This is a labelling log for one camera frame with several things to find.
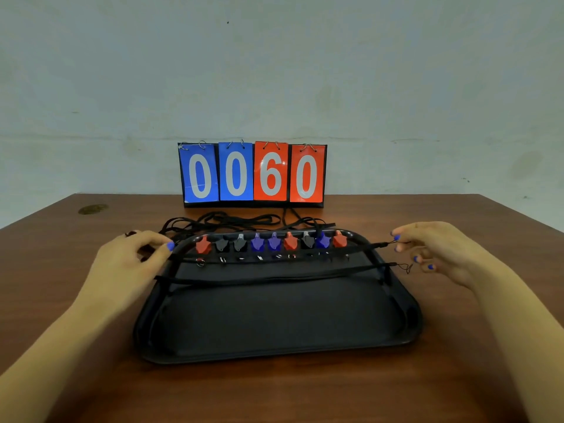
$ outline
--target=white wall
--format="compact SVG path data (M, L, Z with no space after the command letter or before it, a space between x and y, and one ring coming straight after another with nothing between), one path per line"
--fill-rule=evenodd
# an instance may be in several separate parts
M327 193L481 193L564 231L563 9L0 0L0 226L180 193L178 140L241 136L328 143Z

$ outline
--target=red number card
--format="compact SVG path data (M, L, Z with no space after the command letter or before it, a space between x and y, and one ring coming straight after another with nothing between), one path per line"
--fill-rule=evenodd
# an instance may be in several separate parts
M288 144L254 144L254 199L285 201L288 194Z
M325 145L293 145L290 202L323 202Z

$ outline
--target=tray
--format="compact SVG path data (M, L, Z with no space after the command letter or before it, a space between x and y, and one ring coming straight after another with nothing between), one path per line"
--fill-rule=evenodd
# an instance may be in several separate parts
M315 230L292 231L301 239ZM369 241L351 231L340 232L348 246ZM287 231L278 231L283 237ZM327 236L334 229L324 230ZM210 242L235 241L241 233L207 234ZM244 233L245 240L255 232ZM263 239L272 232L260 233ZM174 254L195 255L202 236L181 242ZM216 249L204 259L218 258ZM246 247L236 253L230 243L226 260L257 258ZM265 253L264 258L273 258ZM375 250L311 261L257 264L169 262L164 276L202 280L260 279L384 263ZM236 286L155 284L134 327L134 343L142 358L158 364L180 364L254 356L294 354L350 348L405 345L422 330L419 304L389 268L313 281Z

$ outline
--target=wooden table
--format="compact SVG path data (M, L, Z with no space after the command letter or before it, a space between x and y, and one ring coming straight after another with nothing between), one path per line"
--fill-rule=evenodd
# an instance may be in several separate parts
M79 208L107 204L93 215ZM258 215L278 210L228 210ZM0 231L0 370L73 301L103 243L158 231L184 210L179 196L75 194ZM564 321L564 234L477 195L327 196L300 210L372 242L416 220L449 221L511 265ZM391 249L387 261L402 261ZM411 346L161 367L142 361L131 329L142 300L85 357L52 421L517 422L525 415L472 294L414 270L398 277L419 301Z

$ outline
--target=hand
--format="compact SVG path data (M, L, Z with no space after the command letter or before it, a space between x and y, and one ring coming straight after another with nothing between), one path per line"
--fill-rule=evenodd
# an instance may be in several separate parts
M451 224L413 223L392 230L397 252L411 251L411 260L426 273L442 273L471 288L473 270L497 261L488 251Z
M141 262L137 250L148 244L156 251ZM108 318L116 316L139 298L173 248L171 239L152 231L137 231L129 237L123 234L106 243L99 249L72 307L101 311Z

